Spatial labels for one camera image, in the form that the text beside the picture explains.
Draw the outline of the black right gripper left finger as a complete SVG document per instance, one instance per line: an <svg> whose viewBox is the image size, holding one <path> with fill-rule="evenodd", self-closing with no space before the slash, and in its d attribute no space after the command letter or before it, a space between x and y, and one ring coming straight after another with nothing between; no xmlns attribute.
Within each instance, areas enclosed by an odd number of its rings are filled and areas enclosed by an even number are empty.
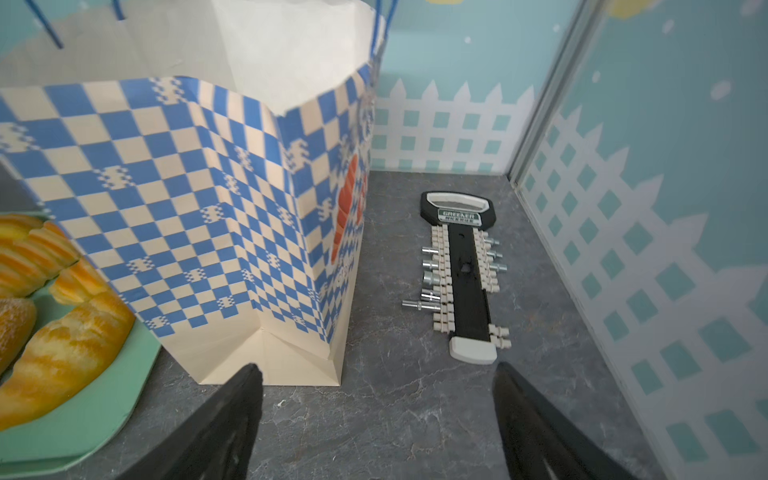
<svg viewBox="0 0 768 480"><path fill-rule="evenodd" d="M262 407L262 372L250 363L120 477L245 479Z"/></svg>

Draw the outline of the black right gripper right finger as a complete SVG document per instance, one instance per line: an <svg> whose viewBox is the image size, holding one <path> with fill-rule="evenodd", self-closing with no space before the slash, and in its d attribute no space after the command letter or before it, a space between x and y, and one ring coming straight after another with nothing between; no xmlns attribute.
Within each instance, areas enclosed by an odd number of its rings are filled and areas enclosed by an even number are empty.
<svg viewBox="0 0 768 480"><path fill-rule="evenodd" d="M632 479L511 364L500 362L492 395L512 479Z"/></svg>

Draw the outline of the golden fake croissant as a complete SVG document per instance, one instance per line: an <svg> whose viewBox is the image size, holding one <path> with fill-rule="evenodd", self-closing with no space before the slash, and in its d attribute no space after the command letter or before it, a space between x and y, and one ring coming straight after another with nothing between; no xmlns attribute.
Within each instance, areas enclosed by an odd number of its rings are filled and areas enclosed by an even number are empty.
<svg viewBox="0 0 768 480"><path fill-rule="evenodd" d="M37 331L1 385L1 429L48 414L92 383L117 358L134 322L116 294L103 292Z"/></svg>

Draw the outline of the yellow fake bread loaf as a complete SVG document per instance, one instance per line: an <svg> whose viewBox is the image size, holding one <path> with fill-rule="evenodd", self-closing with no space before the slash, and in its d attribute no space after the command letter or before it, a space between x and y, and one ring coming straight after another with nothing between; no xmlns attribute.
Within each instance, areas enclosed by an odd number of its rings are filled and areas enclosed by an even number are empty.
<svg viewBox="0 0 768 480"><path fill-rule="evenodd" d="M110 290L108 283L86 258L64 269L50 286L50 295L62 305L79 305Z"/></svg>

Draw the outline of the sesame fake bun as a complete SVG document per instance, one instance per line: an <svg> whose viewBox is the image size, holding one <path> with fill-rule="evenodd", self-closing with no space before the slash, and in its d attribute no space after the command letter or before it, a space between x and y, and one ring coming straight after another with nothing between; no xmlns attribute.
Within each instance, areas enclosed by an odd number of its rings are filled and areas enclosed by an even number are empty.
<svg viewBox="0 0 768 480"><path fill-rule="evenodd" d="M1 300L1 362L4 373L29 339L37 320L34 302L27 298Z"/></svg>

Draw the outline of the pale yellow twisted bread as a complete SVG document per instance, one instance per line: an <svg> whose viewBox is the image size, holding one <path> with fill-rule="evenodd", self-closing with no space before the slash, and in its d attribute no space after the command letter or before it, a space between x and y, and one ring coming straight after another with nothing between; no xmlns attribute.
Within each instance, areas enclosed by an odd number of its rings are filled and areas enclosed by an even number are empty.
<svg viewBox="0 0 768 480"><path fill-rule="evenodd" d="M42 288L80 253L52 221L1 215L1 298L24 298Z"/></svg>

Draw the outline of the checkered paper croissant bag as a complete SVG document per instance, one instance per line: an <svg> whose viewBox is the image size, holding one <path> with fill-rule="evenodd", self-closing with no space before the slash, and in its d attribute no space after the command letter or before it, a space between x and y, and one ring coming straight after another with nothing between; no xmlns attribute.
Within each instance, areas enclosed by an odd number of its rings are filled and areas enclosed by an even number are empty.
<svg viewBox="0 0 768 480"><path fill-rule="evenodd" d="M5 1L1 160L199 383L337 386L392 1Z"/></svg>

